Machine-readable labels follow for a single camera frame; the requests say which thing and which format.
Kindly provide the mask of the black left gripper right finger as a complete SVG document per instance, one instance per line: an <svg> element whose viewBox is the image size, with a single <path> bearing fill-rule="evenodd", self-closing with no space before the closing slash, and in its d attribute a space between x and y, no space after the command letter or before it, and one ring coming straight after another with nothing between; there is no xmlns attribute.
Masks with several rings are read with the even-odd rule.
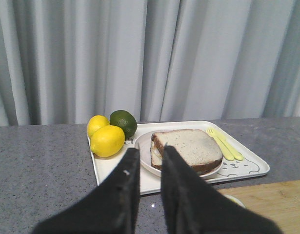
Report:
<svg viewBox="0 0 300 234"><path fill-rule="evenodd" d="M164 148L161 198L170 234L281 234L273 221L207 184L172 146Z"/></svg>

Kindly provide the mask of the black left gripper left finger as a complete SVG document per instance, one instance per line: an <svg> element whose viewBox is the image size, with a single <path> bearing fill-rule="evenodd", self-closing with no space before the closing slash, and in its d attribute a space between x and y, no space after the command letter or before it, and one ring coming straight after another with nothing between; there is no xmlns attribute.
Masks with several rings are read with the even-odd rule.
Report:
<svg viewBox="0 0 300 234"><path fill-rule="evenodd" d="M133 234L140 201L140 153L129 148L85 198L39 223L35 234Z"/></svg>

